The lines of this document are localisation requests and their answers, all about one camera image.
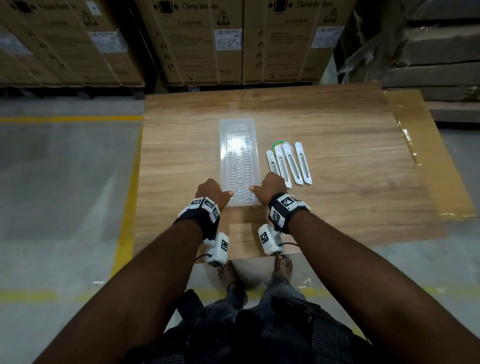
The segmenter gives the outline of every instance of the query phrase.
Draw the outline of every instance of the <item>clear plastic container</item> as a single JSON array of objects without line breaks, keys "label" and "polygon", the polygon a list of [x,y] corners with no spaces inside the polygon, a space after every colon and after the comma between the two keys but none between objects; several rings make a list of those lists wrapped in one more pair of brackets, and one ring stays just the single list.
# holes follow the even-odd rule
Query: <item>clear plastic container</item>
[{"label": "clear plastic container", "polygon": [[220,181],[234,192],[227,206],[260,204],[249,190],[262,182],[253,119],[220,120]]}]

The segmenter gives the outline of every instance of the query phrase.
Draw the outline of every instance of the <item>wooden table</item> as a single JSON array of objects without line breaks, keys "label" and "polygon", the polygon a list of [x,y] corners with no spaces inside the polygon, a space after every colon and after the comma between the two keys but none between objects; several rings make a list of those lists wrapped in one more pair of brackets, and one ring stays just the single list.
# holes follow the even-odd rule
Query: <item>wooden table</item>
[{"label": "wooden table", "polygon": [[[220,181],[219,121],[237,118],[255,121],[262,177],[273,142],[302,142],[313,185],[290,193],[354,239],[374,245],[445,236],[377,84],[281,87],[146,98],[134,253],[172,224],[198,184]],[[264,255],[257,230],[265,209],[222,212],[229,259]]]}]

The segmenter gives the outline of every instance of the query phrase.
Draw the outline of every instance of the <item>gray floor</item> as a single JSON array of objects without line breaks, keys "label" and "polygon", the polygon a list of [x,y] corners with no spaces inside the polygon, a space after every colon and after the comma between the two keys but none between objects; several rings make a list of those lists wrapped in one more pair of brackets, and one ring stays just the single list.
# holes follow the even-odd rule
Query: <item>gray floor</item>
[{"label": "gray floor", "polygon": [[[0,103],[14,115],[141,114],[142,102]],[[0,124],[0,363],[28,363],[99,287],[112,267],[140,124]],[[442,136],[480,209],[480,131]],[[480,221],[446,224],[449,239],[374,248],[480,335]],[[302,255],[292,283],[358,329]],[[258,302],[272,258],[236,261]],[[189,282],[205,304],[221,297],[216,272],[196,265]],[[178,322],[175,314],[170,325]]]}]

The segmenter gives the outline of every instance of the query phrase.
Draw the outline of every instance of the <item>person's left arm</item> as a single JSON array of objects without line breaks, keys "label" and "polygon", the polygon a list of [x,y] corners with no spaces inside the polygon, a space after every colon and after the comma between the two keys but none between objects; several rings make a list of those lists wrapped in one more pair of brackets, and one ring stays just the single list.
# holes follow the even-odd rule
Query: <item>person's left arm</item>
[{"label": "person's left arm", "polygon": [[[195,197],[209,197],[222,210],[231,195],[209,179]],[[185,292],[201,243],[195,220],[171,226],[87,302],[35,364],[118,363],[128,349],[160,338],[173,302]]]}]

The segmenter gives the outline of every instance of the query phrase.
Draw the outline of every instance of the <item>person's left hand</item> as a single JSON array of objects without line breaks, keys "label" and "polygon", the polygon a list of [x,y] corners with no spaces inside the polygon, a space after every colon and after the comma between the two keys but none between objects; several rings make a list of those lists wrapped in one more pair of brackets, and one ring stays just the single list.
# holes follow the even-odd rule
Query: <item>person's left hand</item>
[{"label": "person's left hand", "polygon": [[222,192],[220,185],[211,178],[209,178],[207,182],[200,184],[195,194],[195,198],[208,197],[212,199],[218,205],[220,211],[224,209],[232,196],[233,191]]}]

